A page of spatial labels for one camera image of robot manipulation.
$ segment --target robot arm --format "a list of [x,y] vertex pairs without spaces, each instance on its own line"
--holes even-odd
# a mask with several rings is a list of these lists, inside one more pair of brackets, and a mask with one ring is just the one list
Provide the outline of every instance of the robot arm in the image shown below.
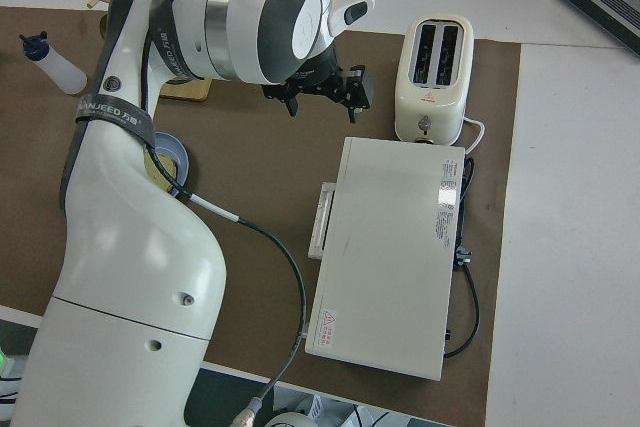
[[153,145],[160,88],[176,76],[285,83],[310,57],[333,51],[348,23],[340,19],[364,12],[347,14],[349,5],[111,1],[63,175],[64,265],[13,427],[184,427],[225,265],[208,227],[146,175],[143,145]]

